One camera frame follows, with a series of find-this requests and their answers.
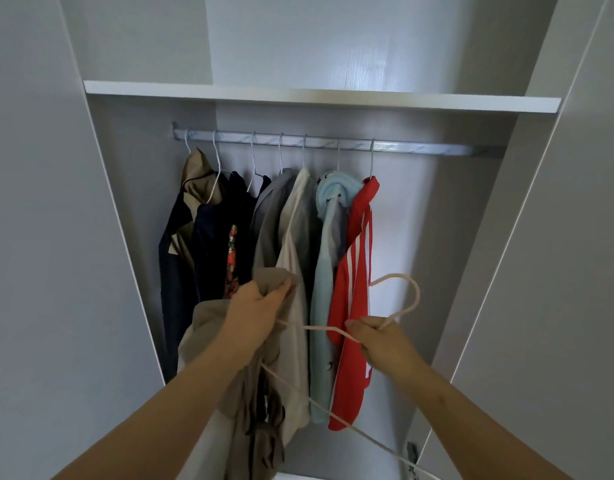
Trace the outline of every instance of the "red jacket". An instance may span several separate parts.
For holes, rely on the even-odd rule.
[[[367,178],[364,187],[353,199],[346,233],[347,251],[338,265],[334,292],[329,307],[328,325],[344,328],[346,320],[358,320],[369,314],[369,283],[371,282],[371,245],[373,240],[369,203],[378,192],[376,177]],[[364,389],[371,379],[371,367],[360,352],[360,344],[339,333],[327,332],[329,340],[342,348],[335,375],[332,411],[349,423],[358,416]],[[329,429],[339,431],[345,426],[331,418]]]

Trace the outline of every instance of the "blue hood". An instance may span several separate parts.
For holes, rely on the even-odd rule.
[[[316,190],[316,208],[318,218],[325,220],[327,214],[327,201],[331,198],[339,200],[343,206],[349,208],[356,195],[362,189],[362,183],[354,177],[340,170],[329,171],[322,175]]]

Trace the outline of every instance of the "clothes rail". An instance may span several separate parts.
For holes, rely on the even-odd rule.
[[[214,131],[192,130],[179,128],[176,123],[172,123],[174,138],[180,141],[212,141]],[[418,143],[415,141],[386,141],[379,139],[357,139],[357,138],[332,138],[325,136],[311,135],[291,135],[269,133],[248,133],[237,131],[216,131],[216,143],[243,143],[264,146],[278,146],[280,139],[281,146],[292,146],[294,148],[318,148],[324,150],[340,150],[369,152],[373,142],[375,153],[419,153],[422,155],[442,155],[447,157],[484,157],[502,158],[504,155],[503,146],[473,146],[468,144],[444,144],[444,143]]]

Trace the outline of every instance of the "hand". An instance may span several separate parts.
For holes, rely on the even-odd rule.
[[[367,362],[402,387],[426,364],[396,322],[378,330],[385,320],[384,317],[363,317],[347,320],[344,326],[360,341],[362,355]]]
[[[255,281],[242,285],[231,298],[223,327],[216,342],[235,354],[235,365],[245,367],[274,328],[276,314],[292,286],[287,279],[280,287],[262,296]]]

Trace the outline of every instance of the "forearm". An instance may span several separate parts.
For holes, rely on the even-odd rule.
[[[55,480],[174,479],[238,371],[228,348],[214,341]]]
[[[427,364],[401,388],[415,401],[465,480],[571,480],[489,417]]]

